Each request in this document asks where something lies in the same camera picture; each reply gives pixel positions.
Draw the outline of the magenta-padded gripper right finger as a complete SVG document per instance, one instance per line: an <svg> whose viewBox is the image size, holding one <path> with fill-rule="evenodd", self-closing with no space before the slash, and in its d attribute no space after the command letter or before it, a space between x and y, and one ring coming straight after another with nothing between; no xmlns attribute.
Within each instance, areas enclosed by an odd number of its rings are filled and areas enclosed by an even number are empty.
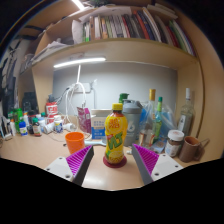
<svg viewBox="0 0 224 224"><path fill-rule="evenodd" d="M182 166L167 154L157 154L137 144L132 145L132 155L145 185L182 169Z"/></svg>

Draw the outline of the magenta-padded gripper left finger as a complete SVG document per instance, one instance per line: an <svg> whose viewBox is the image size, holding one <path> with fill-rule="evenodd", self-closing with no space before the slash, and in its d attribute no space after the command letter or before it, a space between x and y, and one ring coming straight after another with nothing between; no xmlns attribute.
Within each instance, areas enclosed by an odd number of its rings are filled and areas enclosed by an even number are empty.
<svg viewBox="0 0 224 224"><path fill-rule="evenodd" d="M93 156L93 147L87 146L67 158L58 157L45 170L81 186Z"/></svg>

